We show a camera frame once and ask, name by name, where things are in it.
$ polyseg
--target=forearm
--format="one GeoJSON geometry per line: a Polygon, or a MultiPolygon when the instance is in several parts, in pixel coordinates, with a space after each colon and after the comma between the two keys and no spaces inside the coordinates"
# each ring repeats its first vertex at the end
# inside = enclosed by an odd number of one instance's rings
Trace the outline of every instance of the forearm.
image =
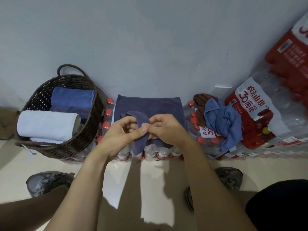
{"type": "Polygon", "coordinates": [[[45,230],[97,229],[106,164],[106,159],[101,159],[95,151],[87,157],[45,230]]]}
{"type": "Polygon", "coordinates": [[[256,230],[195,140],[181,146],[199,230],[256,230]]]}

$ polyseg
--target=tiled floor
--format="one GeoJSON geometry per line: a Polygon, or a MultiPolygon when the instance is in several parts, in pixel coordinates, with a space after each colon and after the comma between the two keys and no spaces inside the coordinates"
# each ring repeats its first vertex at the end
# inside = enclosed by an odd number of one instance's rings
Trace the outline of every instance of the tiled floor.
{"type": "MultiPolygon", "coordinates": [[[[80,168],[42,155],[29,158],[13,144],[14,140],[0,141],[0,203],[29,198],[25,181],[32,174],[49,170],[77,173],[80,168]]],[[[308,159],[254,158],[214,161],[212,166],[239,168],[244,173],[242,190],[259,191],[280,180],[308,179],[308,159]]],[[[110,163],[98,230],[197,230],[183,198],[187,186],[180,160],[110,163]]]]}

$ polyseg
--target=right hand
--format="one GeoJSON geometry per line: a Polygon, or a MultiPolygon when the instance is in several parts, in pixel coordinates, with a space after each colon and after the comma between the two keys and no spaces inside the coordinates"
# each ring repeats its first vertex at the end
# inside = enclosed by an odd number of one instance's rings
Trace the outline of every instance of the right hand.
{"type": "Polygon", "coordinates": [[[172,114],[157,114],[151,117],[149,121],[150,124],[146,124],[146,126],[150,133],[150,139],[160,138],[165,143],[177,148],[191,139],[172,114]]]}

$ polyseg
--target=electrical outlet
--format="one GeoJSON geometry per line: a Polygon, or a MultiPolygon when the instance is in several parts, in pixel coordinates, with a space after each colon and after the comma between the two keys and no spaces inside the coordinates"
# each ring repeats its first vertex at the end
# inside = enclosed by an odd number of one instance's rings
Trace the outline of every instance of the electrical outlet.
{"type": "Polygon", "coordinates": [[[222,100],[231,88],[230,86],[215,86],[211,91],[211,95],[222,100]]]}

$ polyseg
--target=light blue cloth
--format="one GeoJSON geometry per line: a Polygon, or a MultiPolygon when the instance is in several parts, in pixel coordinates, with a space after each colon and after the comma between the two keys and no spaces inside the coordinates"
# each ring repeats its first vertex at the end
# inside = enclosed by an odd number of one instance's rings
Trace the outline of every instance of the light blue cloth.
{"type": "Polygon", "coordinates": [[[51,95],[51,104],[52,106],[55,105],[90,109],[92,107],[93,99],[93,90],[55,87],[51,95]]]}
{"type": "Polygon", "coordinates": [[[235,111],[232,105],[225,106],[219,99],[217,102],[211,98],[205,104],[204,118],[207,128],[226,137],[221,145],[221,152],[228,151],[243,140],[241,115],[235,111]]]}

